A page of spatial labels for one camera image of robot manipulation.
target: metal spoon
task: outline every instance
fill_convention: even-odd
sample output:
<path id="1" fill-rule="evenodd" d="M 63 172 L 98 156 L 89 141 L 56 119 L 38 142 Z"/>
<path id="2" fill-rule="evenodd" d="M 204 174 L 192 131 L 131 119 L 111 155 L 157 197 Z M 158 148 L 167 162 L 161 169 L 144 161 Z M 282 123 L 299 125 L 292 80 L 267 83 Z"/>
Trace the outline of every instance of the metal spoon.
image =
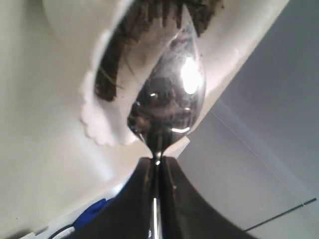
<path id="1" fill-rule="evenodd" d="M 145 81 L 128 117 L 131 131 L 151 150 L 156 170 L 164 151 L 187 135 L 202 108 L 205 76 L 196 38 L 192 20 L 184 8 L 180 31 Z M 158 175 L 156 178 L 151 218 L 154 239 L 161 238 Z"/>

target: black surface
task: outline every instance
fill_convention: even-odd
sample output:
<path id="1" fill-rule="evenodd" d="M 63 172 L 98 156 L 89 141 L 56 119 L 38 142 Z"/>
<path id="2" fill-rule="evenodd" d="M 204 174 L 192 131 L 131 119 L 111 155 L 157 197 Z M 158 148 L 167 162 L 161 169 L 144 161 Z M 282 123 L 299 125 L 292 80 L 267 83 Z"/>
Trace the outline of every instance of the black surface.
<path id="1" fill-rule="evenodd" d="M 68 239 L 147 239 L 154 196 L 155 161 L 141 158 L 122 191 L 93 221 Z M 163 239 L 253 239 L 210 207 L 177 161 L 159 165 Z"/>
<path id="2" fill-rule="evenodd" d="M 68 239 L 147 239 L 149 235 L 154 164 L 141 158 L 113 201 Z"/>
<path id="3" fill-rule="evenodd" d="M 164 239 L 253 239 L 198 194 L 174 158 L 160 164 L 159 193 Z"/>

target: blue object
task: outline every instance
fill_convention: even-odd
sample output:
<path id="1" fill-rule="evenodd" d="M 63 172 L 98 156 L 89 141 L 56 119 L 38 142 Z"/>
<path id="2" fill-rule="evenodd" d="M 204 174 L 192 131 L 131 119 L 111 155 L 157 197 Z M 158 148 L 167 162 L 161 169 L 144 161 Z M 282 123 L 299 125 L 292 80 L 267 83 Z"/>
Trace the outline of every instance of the blue object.
<path id="1" fill-rule="evenodd" d="M 100 201 L 89 206 L 73 223 L 75 230 L 90 222 L 100 211 L 102 211 L 112 199 L 101 199 Z"/>

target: gray wall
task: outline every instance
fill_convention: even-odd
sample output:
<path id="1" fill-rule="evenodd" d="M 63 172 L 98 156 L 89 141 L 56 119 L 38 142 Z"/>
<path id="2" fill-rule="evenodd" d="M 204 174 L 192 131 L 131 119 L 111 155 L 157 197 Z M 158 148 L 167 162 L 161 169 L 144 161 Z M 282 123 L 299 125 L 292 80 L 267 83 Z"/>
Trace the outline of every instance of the gray wall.
<path id="1" fill-rule="evenodd" d="M 291 0 L 189 138 L 183 170 L 243 229 L 317 197 L 319 1 Z M 316 238 L 319 203 L 294 214 L 255 231 L 262 238 Z"/>

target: spoon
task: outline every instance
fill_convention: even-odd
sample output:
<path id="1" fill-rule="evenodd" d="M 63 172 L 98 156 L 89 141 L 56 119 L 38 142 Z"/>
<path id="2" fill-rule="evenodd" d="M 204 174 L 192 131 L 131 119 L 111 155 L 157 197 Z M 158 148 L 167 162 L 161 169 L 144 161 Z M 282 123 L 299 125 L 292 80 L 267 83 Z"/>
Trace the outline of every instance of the spoon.
<path id="1" fill-rule="evenodd" d="M 139 92 L 128 116 L 130 130 L 151 150 L 155 192 L 152 238 L 161 238 L 158 168 L 164 151 L 194 126 L 205 96 L 205 76 L 196 32 L 184 7 L 180 30 L 173 37 Z"/>

